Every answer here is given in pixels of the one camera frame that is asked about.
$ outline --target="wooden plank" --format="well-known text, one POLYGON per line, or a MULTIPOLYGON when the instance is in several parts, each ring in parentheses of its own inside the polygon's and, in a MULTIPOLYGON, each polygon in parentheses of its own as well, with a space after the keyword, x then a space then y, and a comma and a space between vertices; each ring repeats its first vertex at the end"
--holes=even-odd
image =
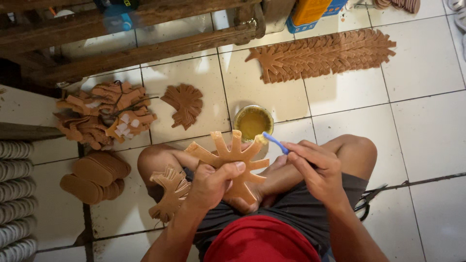
POLYGON ((52 67, 57 65, 57 63, 55 63, 55 61, 53 61, 50 57, 45 57, 38 51, 5 55, 4 58, 29 69, 42 69, 44 67, 52 67))
POLYGON ((260 4, 254 6, 254 20, 256 21, 256 39, 265 36, 265 19, 260 4))
POLYGON ((87 3, 89 0, 1 0, 0 13, 22 12, 31 9, 46 9, 87 3))
POLYGON ((64 137, 55 127, 28 124, 0 123, 1 140, 45 140, 64 137))
MULTIPOLYGON (((134 28, 214 11, 250 6, 261 0, 164 0, 140 5, 129 13, 134 28)), ((98 10, 58 17, 35 25, 0 31, 0 57, 116 33, 108 31, 98 10)))
MULTIPOLYGON (((234 25, 242 25, 248 22, 251 22, 254 17, 254 5, 242 6, 235 8, 235 17, 234 17, 234 25)), ((245 45, 249 43, 250 40, 242 40, 240 42, 235 43, 236 45, 245 45)))
POLYGON ((255 30, 254 23, 248 23, 113 54, 96 55, 70 64, 34 71, 31 77, 51 84, 79 81, 92 74, 254 39, 255 30))

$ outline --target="floor tile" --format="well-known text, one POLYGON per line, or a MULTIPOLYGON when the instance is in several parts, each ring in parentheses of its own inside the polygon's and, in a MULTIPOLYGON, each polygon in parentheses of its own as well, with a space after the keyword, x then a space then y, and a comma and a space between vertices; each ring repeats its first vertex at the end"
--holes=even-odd
POLYGON ((427 262, 466 260, 466 177, 411 186, 427 262))
POLYGON ((377 147, 377 163, 367 189, 387 183, 400 185, 407 180, 390 105, 378 105, 312 118, 317 144, 343 134, 372 140, 377 147))
MULTIPOLYGON (((301 140, 308 140, 315 143, 314 129, 312 127, 312 119, 310 117, 289 122, 277 123, 274 125, 274 132, 272 135, 278 141, 298 143, 301 140)), ((270 164, 272 164, 275 162, 277 157, 281 155, 283 155, 283 152, 276 144, 268 143, 256 155, 254 160, 268 158, 270 159, 270 164)), ((265 168, 261 168, 252 172, 254 174, 258 174, 264 170, 265 168)))
POLYGON ((391 6, 384 10, 369 8, 370 21, 373 27, 418 20, 439 15, 445 15, 445 10, 441 0, 423 0, 417 14, 411 14, 405 10, 398 10, 391 6))
POLYGON ((411 182, 466 172, 466 91, 392 107, 411 182))
MULTIPOLYGON (((234 9, 222 10, 212 13, 213 26, 215 30, 224 28, 234 27, 233 23, 234 9)), ((241 50, 246 48, 258 47, 263 45, 271 45, 281 42, 293 41, 295 38, 293 34, 285 29, 280 32, 266 34, 264 37, 259 39, 253 39, 248 44, 237 46, 235 44, 226 45, 219 47, 219 53, 230 52, 235 50, 241 50)))
POLYGON ((56 99, 0 84, 0 122, 56 126, 56 99))
POLYGON ((369 15, 365 8, 352 8, 350 10, 342 8, 341 10, 342 11, 339 12, 338 15, 322 17, 313 29, 296 33, 295 38, 301 39, 361 28, 370 28, 369 15))
POLYGON ((42 252, 35 255, 34 262, 86 262, 86 250, 84 247, 60 249, 42 252))
MULTIPOLYGON (((231 132, 222 133, 222 137, 223 137, 223 141, 225 141, 226 144, 232 141, 231 132)), ((209 152, 217 150, 217 148, 215 147, 215 143, 212 140, 211 135, 203 136, 200 138, 190 138, 190 139, 185 139, 185 140, 176 141, 176 142, 169 142, 165 144, 172 146, 179 150, 185 150, 193 141, 196 142, 198 145, 204 147, 209 152)))
POLYGON ((202 92, 202 112, 188 130, 180 125, 172 128, 172 115, 176 112, 169 104, 153 99, 149 109, 158 120, 151 125, 152 143, 208 135, 211 131, 230 131, 228 110, 222 84, 219 60, 216 55, 203 56, 165 65, 142 68, 144 86, 148 93, 163 96, 167 86, 191 84, 202 92))
POLYGON ((311 77, 304 84, 313 116, 388 102, 380 68, 311 77))
POLYGON ((37 184, 35 197, 38 250, 72 245, 84 230, 82 202, 60 188, 60 180, 71 174, 75 159, 36 165, 32 178, 37 184))
MULTIPOLYGON (((137 46, 146 46, 155 43, 165 42, 178 38, 188 37, 195 34, 213 31, 210 14, 201 14, 179 20, 169 21, 145 28, 137 28, 137 46)), ((168 62, 179 61, 204 55, 216 54, 217 49, 211 48, 186 55, 178 55, 158 61, 144 63, 142 66, 152 66, 168 62)))
POLYGON ((424 262, 409 188, 379 193, 370 202, 369 215, 363 224, 388 260, 424 262))
MULTIPOLYGON (((94 242, 95 262, 134 262, 140 261, 162 231, 134 234, 94 242)), ((199 252, 191 247, 187 262, 198 262, 199 252)))
POLYGON ((136 47, 134 30, 108 34, 62 45, 62 55, 78 59, 93 55, 111 54, 136 47))
POLYGON ((464 88, 446 17, 377 27, 397 42, 397 54, 382 63, 390 101, 464 88))
POLYGON ((144 148, 117 153, 131 165, 131 173, 124 179, 124 191, 115 200, 102 201, 91 206, 92 228, 95 238, 139 232, 163 224, 149 216, 149 208, 156 203, 147 194, 147 189, 137 171, 137 158, 144 148))
POLYGON ((98 73, 98 74, 92 75, 92 76, 90 76, 90 77, 93 77, 93 76, 101 76, 101 75, 108 75, 108 74, 112 74, 112 73, 116 73, 116 72, 121 72, 121 71, 128 71, 128 70, 140 68, 140 66, 141 66, 141 65, 128 66, 128 67, 124 67, 124 68, 120 68, 120 69, 115 69, 115 70, 112 70, 112 71, 107 71, 107 72, 103 72, 103 73, 98 73))
POLYGON ((68 140, 66 137, 36 141, 32 144, 34 153, 29 159, 35 165, 79 157, 78 142, 68 140))
POLYGON ((121 151, 131 148, 137 148, 141 146, 147 146, 151 144, 151 133, 149 130, 141 132, 139 135, 134 136, 133 139, 127 139, 123 143, 114 141, 112 149, 115 151, 121 151))
POLYGON ((264 84, 258 60, 244 62, 249 50, 220 54, 230 119, 243 107, 256 104, 266 108, 275 122, 309 117, 309 105, 302 79, 264 84))
POLYGON ((113 74, 102 75, 90 77, 84 84, 81 86, 81 90, 90 91, 95 85, 102 82, 113 82, 120 80, 121 82, 129 81, 133 86, 142 85, 141 69, 133 69, 123 72, 116 72, 113 74))
POLYGON ((461 30, 456 26, 454 15, 448 15, 446 18, 448 19, 448 25, 450 26, 450 31, 452 33, 453 44, 455 45, 459 67, 461 68, 461 72, 463 74, 463 80, 466 81, 466 58, 463 51, 463 32, 461 32, 461 30))
POLYGON ((442 0, 442 2, 443 2, 443 6, 445 7, 445 13, 446 14, 455 14, 456 13, 455 11, 451 10, 448 7, 448 5, 447 5, 448 0, 442 0))

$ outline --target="stack of insoles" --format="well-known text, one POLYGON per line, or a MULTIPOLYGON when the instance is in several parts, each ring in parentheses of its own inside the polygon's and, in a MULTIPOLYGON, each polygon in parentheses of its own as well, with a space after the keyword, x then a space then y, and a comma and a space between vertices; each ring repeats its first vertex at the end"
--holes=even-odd
POLYGON ((36 184, 29 177, 33 147, 22 141, 0 141, 0 261, 20 262, 37 250, 29 237, 36 226, 32 214, 36 184))
POLYGON ((131 166, 108 152, 93 152, 73 164, 73 174, 63 176, 60 187, 83 203, 96 205, 116 199, 131 166))
POLYGON ((405 9, 406 11, 417 14, 421 7, 421 0, 374 0, 374 5, 377 9, 385 9, 392 6, 397 9, 405 9))

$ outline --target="right hand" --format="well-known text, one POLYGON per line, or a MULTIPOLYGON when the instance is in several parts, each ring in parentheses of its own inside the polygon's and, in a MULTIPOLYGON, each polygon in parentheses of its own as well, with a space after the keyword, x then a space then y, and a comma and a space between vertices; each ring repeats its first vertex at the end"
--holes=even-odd
POLYGON ((333 152, 307 140, 298 144, 282 144, 291 151, 288 160, 304 176, 306 186, 315 198, 328 209, 349 206, 342 185, 342 164, 333 152))

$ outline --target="white foam piece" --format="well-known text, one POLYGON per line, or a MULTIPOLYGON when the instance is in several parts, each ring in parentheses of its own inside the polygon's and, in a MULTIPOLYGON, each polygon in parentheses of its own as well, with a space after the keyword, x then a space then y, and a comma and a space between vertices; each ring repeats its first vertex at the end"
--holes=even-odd
POLYGON ((139 120, 138 120, 138 119, 134 119, 134 120, 131 122, 131 126, 132 126, 132 127, 138 127, 138 126, 139 126, 139 120))

